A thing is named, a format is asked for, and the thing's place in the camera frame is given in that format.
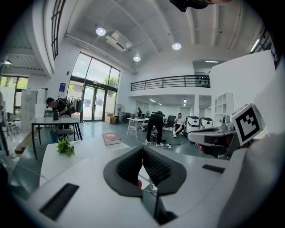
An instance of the blue sign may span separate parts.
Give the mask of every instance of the blue sign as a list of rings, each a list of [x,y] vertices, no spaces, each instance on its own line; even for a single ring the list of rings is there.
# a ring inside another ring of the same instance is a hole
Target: blue sign
[[[65,90],[65,83],[61,83],[60,87],[59,87],[59,92],[64,92]]]

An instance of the backpack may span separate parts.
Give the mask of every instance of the backpack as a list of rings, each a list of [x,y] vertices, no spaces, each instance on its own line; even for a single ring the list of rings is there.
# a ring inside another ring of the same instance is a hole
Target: backpack
[[[67,109],[69,110],[70,114],[73,114],[76,112],[74,105],[70,103],[69,100],[67,100],[66,98],[58,98],[58,100],[62,100],[66,104]]]

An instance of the glass door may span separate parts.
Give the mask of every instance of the glass door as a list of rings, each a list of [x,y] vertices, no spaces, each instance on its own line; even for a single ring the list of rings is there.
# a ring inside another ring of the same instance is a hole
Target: glass door
[[[91,85],[84,86],[83,121],[102,121],[105,90]]]

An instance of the white table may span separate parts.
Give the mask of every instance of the white table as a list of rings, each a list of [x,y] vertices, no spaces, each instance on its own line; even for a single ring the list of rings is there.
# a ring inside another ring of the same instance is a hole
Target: white table
[[[128,126],[128,132],[127,132],[127,136],[129,135],[129,130],[130,130],[130,128],[131,129],[135,129],[135,139],[138,139],[138,135],[137,135],[137,128],[138,128],[138,125],[137,125],[137,122],[141,122],[142,121],[142,126],[144,126],[144,121],[147,121],[148,120],[148,118],[144,118],[144,119],[138,119],[138,118],[134,118],[134,119],[132,119],[132,118],[127,118],[128,120],[130,120],[129,121],[129,126]],[[135,122],[135,126],[131,126],[130,125],[130,122]]]
[[[40,125],[64,125],[64,124],[69,124],[69,125],[73,125],[74,128],[74,140],[75,140],[75,129],[77,132],[77,137],[78,139],[82,140],[82,135],[81,135],[81,131],[79,128],[79,122],[80,120],[78,118],[59,118],[58,120],[53,120],[52,117],[37,117],[34,118],[33,120],[31,120],[31,124],[32,124],[32,141],[33,141],[33,149],[34,149],[34,154],[35,157],[37,159],[37,153],[36,153],[36,146],[35,146],[35,137],[34,137],[34,126],[38,125],[38,130],[39,130],[39,140],[40,140],[40,144],[41,144],[41,134],[40,134]]]
[[[41,175],[47,180],[40,177],[40,186],[86,158],[101,156],[109,151],[117,151],[129,147],[122,142],[106,146],[103,137],[84,139],[70,143],[74,145],[75,155],[73,156],[59,154],[57,152],[57,143],[47,145],[41,166]],[[149,182],[146,181],[149,176],[144,167],[142,167],[139,175],[138,179],[141,180],[142,189],[144,189],[149,184]]]

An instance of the red book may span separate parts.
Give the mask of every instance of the red book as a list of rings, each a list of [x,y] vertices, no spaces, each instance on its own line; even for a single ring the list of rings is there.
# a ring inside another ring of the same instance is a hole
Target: red book
[[[121,139],[115,133],[112,132],[104,133],[103,139],[106,146],[121,142]]]

